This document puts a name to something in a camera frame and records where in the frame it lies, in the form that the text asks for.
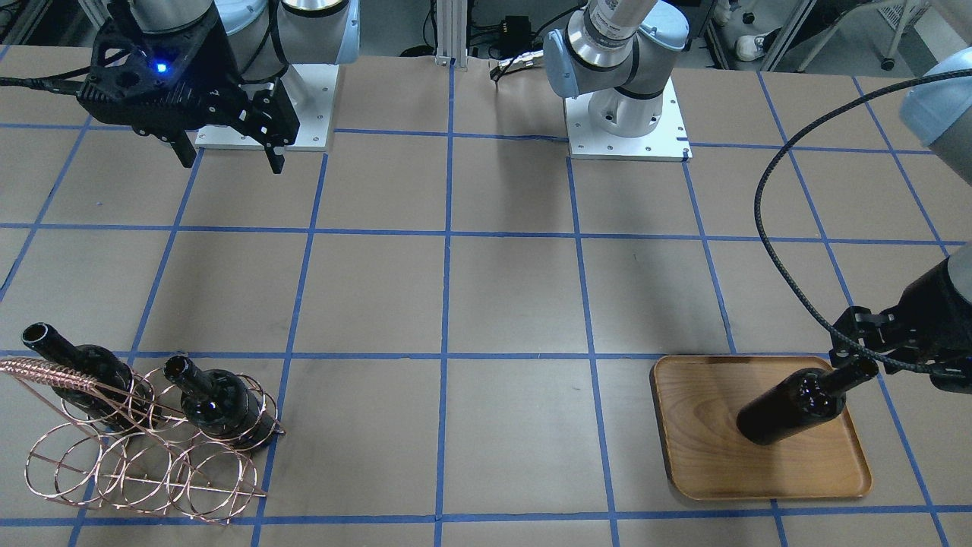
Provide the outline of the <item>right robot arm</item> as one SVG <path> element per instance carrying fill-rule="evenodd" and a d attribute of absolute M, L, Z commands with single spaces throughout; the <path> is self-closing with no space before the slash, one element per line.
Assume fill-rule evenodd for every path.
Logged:
<path fill-rule="evenodd" d="M 77 102 L 95 120 L 168 144 L 183 166 L 190 131 L 228 127 L 273 173 L 306 134 L 298 66 L 349 65 L 355 1 L 109 1 Z"/>

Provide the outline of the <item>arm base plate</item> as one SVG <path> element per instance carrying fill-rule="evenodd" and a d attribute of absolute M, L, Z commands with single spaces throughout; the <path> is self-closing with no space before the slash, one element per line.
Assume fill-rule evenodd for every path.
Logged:
<path fill-rule="evenodd" d="M 671 78 L 663 93 L 635 100 L 615 89 L 563 101 L 570 158 L 688 162 L 693 158 Z"/>
<path fill-rule="evenodd" d="M 338 65 L 292 65 L 282 77 L 301 127 L 288 151 L 326 152 L 333 135 L 333 112 L 341 67 Z M 263 151 L 257 140 L 240 135 L 230 127 L 208 125 L 194 140 L 202 149 Z"/>

